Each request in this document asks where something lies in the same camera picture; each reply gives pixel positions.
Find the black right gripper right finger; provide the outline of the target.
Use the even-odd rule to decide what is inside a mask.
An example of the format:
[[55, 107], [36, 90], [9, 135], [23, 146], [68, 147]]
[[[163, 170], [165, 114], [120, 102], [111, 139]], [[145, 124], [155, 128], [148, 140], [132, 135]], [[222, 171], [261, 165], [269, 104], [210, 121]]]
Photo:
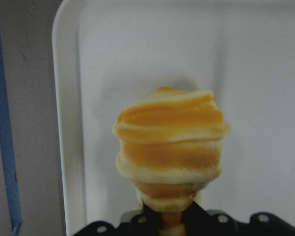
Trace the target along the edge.
[[204, 210], [193, 202], [183, 212], [188, 236], [295, 236], [295, 227], [268, 212], [257, 212], [240, 222], [216, 209]]

